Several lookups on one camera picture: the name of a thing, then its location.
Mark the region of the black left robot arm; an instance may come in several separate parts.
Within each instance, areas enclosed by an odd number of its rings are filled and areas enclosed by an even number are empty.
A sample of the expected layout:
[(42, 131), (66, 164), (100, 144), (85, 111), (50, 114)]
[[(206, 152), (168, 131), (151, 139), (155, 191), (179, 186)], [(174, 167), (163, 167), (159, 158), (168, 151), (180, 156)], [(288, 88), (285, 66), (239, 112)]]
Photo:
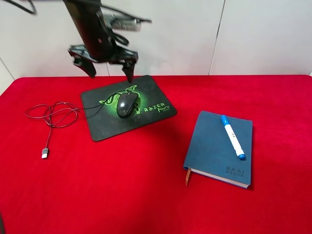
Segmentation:
[(98, 0), (65, 0), (64, 4), (83, 41), (82, 45), (71, 45), (68, 53), (73, 64), (89, 77), (96, 76), (95, 63), (122, 65), (129, 83), (134, 78), (138, 53), (117, 45), (123, 37), (114, 34), (105, 21)]

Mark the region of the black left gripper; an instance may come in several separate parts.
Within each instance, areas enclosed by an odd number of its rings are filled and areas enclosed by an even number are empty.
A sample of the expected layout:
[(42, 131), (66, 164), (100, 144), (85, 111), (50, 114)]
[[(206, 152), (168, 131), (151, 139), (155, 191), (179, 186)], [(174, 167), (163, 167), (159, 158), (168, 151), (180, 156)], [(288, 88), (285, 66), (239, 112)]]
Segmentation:
[(89, 77), (96, 76), (94, 63), (122, 64), (122, 71), (127, 77), (128, 82), (134, 78), (134, 68), (138, 60), (138, 52), (117, 45), (117, 50), (107, 58), (95, 59), (91, 57), (85, 45), (71, 45), (68, 49), (70, 56), (74, 57), (73, 64), (84, 71)]

